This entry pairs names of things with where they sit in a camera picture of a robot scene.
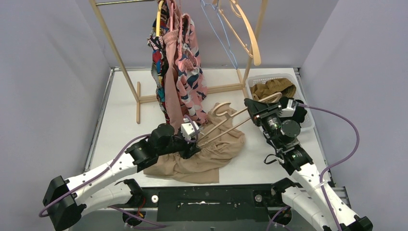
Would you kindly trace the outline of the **blue hanger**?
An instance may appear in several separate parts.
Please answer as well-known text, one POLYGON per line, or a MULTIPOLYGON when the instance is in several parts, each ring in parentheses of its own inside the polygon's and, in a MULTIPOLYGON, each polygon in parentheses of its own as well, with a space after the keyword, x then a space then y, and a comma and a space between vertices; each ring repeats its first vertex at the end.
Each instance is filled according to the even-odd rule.
POLYGON ((221 46, 222 46, 222 48, 223 48, 223 50, 225 52, 225 54, 227 55, 232 67, 235 70, 238 70, 238 62, 237 62, 237 59, 235 57, 234 52, 231 49, 230 39, 229 39, 228 33, 226 31, 226 27, 225 27, 225 24, 223 22, 223 19, 221 17, 221 13, 219 12, 219 10, 220 10, 220 1, 216 0, 215 3, 209 3, 209 2, 207 2, 205 0, 200 0, 200 7, 201 7, 206 19, 207 19, 207 22, 210 25, 213 33, 215 34, 216 38, 218 39, 219 43, 221 44, 221 46), (214 12, 214 14, 215 14, 216 18, 218 19, 219 24, 221 26, 221 29, 222 29, 221 31, 222 31, 222 34, 223 34, 224 38, 221 38, 221 36, 217 32, 217 30, 215 29, 215 26, 213 25, 208 13, 207 13, 208 10, 212 10, 214 12))

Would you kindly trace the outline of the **brown shorts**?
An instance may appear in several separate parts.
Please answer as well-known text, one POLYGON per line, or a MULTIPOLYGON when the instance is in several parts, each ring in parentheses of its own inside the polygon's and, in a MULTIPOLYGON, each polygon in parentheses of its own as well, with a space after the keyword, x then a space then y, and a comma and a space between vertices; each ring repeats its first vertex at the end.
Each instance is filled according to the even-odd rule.
POLYGON ((270 79, 265 83, 257 83, 250 88, 251 96, 255 100, 263 99, 275 93, 282 97, 292 98, 296 93, 296 86, 287 78, 270 79))

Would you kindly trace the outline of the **black shorts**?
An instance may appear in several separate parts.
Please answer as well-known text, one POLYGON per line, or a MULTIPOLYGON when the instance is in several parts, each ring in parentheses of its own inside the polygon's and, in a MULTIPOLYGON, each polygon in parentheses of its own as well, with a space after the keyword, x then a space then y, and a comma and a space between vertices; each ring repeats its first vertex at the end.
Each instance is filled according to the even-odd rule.
MULTIPOLYGON (((298 105, 300 104, 300 103, 304 103, 303 101, 300 101, 300 100, 296 100, 297 102, 298 102, 298 105)), ((292 117, 284 117, 285 119, 291 119, 291 120, 294 120, 294 121, 296 121, 297 123, 303 123, 304 121, 305 121, 305 116, 307 115, 307 111, 306 111, 306 109, 305 108, 303 108, 303 107, 300 107, 300 106, 298 106, 297 105, 297 107, 296 107, 296 111, 295 111, 295 113, 294 113, 294 115, 292 116, 292 117)))

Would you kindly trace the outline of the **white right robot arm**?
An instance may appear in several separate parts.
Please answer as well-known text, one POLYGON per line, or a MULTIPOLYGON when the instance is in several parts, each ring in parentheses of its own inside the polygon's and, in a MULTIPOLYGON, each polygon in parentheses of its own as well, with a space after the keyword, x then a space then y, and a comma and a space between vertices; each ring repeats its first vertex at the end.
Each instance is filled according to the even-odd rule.
POLYGON ((324 180, 328 166, 320 172, 312 157, 301 146, 298 135, 309 105, 284 97, 276 103, 244 99, 250 119, 262 128, 275 151, 276 161, 292 179, 274 184, 270 198, 276 205, 285 204, 303 217, 317 231, 371 231, 373 223, 361 217, 337 195, 324 180))

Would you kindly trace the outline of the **yellow hanger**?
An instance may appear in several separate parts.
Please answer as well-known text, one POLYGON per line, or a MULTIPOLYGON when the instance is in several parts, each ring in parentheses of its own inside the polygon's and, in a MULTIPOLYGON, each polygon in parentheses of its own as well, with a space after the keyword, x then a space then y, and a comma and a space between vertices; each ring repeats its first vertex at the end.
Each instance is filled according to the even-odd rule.
POLYGON ((156 14, 156 24, 155 24, 155 36, 156 37, 160 36, 161 10, 162 10, 164 2, 165 2, 164 0, 160 0, 158 2, 157 14, 156 14))

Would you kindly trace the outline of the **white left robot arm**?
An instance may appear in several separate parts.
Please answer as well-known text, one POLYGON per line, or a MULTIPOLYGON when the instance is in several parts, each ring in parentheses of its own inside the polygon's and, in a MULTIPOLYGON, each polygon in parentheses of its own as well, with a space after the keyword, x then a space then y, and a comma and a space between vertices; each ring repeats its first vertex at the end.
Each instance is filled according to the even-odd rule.
POLYGON ((74 177, 53 178, 38 216, 49 217, 56 231, 65 231, 94 211, 112 205, 138 205, 143 192, 129 176, 155 165, 162 155, 192 157, 200 151, 199 130, 195 122, 183 123, 178 132, 170 124, 160 124, 151 133, 129 141, 114 159, 74 177))

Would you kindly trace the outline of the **white plastic basket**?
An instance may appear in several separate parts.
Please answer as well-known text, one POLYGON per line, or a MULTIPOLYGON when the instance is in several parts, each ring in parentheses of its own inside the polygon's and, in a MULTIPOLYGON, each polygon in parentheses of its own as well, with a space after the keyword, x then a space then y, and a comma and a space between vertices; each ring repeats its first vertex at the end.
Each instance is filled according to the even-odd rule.
MULTIPOLYGON (((248 91, 251 91, 251 88, 255 86, 256 84, 264 85, 269 80, 277 80, 277 79, 286 79, 289 82, 291 82, 296 87, 296 91, 293 94, 293 98, 295 98, 296 100, 301 100, 304 103, 306 103, 304 95, 300 89, 299 82, 297 81, 296 77, 291 74, 278 73, 278 74, 267 74, 267 75, 258 75, 254 77, 248 77, 246 80, 246 87, 248 91)), ((307 111, 307 114, 305 115, 305 120, 303 123, 300 124, 302 132, 313 130, 315 127, 315 121, 313 119, 313 115, 310 109, 306 108, 306 111, 307 111)))

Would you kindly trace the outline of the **comic print shorts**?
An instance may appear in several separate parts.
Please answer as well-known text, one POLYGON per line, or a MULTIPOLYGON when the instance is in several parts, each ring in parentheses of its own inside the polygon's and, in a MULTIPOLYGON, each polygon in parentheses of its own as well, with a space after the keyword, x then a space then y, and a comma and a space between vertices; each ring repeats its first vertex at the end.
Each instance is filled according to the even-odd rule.
POLYGON ((152 30, 147 38, 148 46, 152 49, 151 75, 156 83, 155 97, 159 107, 164 114, 165 122, 169 123, 168 113, 165 103, 165 74, 168 70, 165 43, 163 34, 167 32, 167 22, 169 19, 169 9, 165 1, 161 10, 160 36, 155 36, 156 19, 153 22, 152 30))

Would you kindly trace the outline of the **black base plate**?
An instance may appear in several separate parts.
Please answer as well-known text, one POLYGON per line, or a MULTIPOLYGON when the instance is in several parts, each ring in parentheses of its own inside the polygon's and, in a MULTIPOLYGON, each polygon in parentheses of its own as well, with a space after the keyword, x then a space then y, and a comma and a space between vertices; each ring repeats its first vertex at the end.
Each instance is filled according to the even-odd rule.
POLYGON ((157 213, 167 221, 268 221, 285 204, 272 184, 144 187, 120 208, 157 213))

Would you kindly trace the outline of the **beige shorts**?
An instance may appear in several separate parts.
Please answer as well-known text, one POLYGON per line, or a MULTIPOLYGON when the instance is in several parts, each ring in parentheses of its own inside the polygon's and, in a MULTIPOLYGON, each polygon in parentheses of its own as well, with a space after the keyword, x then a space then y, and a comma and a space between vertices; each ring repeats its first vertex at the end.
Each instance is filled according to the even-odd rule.
POLYGON ((182 159, 178 153, 161 156, 143 173, 194 184, 218 183, 219 169, 237 157, 244 147, 245 134, 233 128, 233 119, 227 118, 236 112, 227 103, 216 103, 207 113, 207 123, 201 130, 199 153, 189 159, 182 159))

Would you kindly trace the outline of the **pink shark print shorts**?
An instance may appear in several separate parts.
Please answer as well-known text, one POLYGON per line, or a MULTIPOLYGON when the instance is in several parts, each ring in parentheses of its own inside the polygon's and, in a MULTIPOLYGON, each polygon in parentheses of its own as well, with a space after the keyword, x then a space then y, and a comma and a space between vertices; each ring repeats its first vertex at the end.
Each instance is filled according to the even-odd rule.
POLYGON ((175 60, 178 79, 176 88, 180 106, 198 125, 206 123, 207 112, 202 102, 207 97, 207 84, 201 68, 201 57, 194 21, 183 13, 177 32, 177 55, 175 60))

